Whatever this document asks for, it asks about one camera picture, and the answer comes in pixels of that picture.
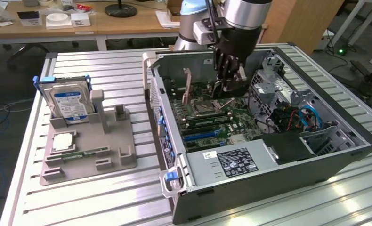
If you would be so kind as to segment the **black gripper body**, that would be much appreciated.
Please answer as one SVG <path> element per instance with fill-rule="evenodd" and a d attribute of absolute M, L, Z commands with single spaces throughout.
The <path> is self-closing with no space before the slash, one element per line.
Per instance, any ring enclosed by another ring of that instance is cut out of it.
<path fill-rule="evenodd" d="M 240 28 L 226 29 L 222 31 L 219 42 L 219 62 L 234 58 L 235 62 L 246 64 L 247 58 L 254 52 L 263 27 L 252 30 Z"/>

